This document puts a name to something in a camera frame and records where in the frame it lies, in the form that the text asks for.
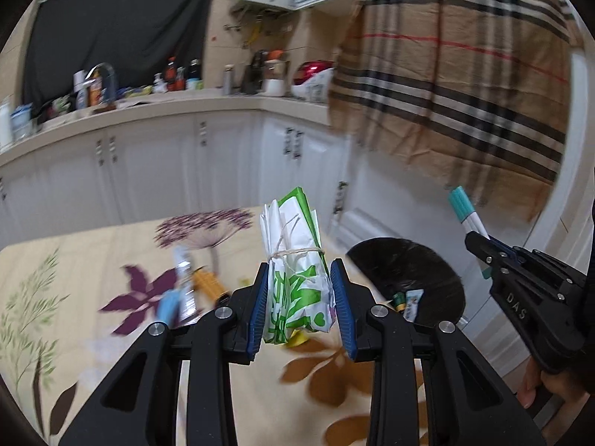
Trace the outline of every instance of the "white and green plastic bag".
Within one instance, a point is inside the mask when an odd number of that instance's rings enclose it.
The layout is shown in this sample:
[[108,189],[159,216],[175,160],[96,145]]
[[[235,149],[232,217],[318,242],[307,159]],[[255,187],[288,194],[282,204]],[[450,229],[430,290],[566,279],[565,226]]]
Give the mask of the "white and green plastic bag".
[[260,216],[267,256],[266,343],[284,344],[294,330],[328,332],[335,318],[334,295],[316,211],[295,188],[280,201],[265,205]]

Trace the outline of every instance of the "green battery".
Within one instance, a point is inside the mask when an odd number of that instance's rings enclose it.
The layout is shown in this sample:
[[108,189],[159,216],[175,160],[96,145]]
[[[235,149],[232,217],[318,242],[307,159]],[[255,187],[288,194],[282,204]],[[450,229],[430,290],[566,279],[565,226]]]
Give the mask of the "green battery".
[[407,298],[403,292],[398,292],[393,295],[393,299],[390,301],[390,304],[394,307],[396,311],[402,312],[405,309],[407,303]]

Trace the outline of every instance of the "floral tablecloth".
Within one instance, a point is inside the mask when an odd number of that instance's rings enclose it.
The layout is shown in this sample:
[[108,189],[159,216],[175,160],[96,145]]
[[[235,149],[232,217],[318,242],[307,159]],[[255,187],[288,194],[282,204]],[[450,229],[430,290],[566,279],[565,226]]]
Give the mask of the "floral tablecloth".
[[[175,285],[172,245],[189,245],[193,265],[210,268],[228,290],[244,287],[266,258],[259,213],[198,213],[39,239],[0,253],[0,374],[48,444],[58,444],[153,321],[162,293]],[[325,236],[322,246],[329,262],[338,256]],[[346,267],[352,281],[368,285]],[[212,306],[203,297],[199,305]],[[187,371],[185,363],[178,445],[185,444]],[[295,348],[263,344],[251,366],[231,365],[230,374],[240,445],[365,444],[372,368],[346,358],[337,326]]]

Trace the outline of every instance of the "black curtain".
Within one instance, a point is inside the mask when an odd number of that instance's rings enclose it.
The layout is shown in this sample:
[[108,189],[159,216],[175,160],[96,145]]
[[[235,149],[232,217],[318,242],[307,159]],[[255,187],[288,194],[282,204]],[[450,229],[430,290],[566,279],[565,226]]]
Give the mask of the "black curtain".
[[34,112],[69,94],[73,74],[100,62],[119,87],[153,83],[167,59],[202,59],[211,0],[47,0],[38,11],[23,77]]

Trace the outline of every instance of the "kitchen faucet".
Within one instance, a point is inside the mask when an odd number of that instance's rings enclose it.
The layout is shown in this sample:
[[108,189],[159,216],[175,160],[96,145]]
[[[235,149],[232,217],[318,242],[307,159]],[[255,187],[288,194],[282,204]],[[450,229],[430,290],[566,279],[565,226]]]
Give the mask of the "kitchen faucet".
[[91,77],[93,76],[94,71],[97,69],[105,69],[108,73],[107,79],[104,80],[104,87],[105,87],[105,103],[112,104],[115,102],[115,91],[117,88],[117,80],[115,76],[114,68],[108,64],[107,62],[102,62],[101,64],[97,64],[93,67],[85,77],[86,81],[90,81]]

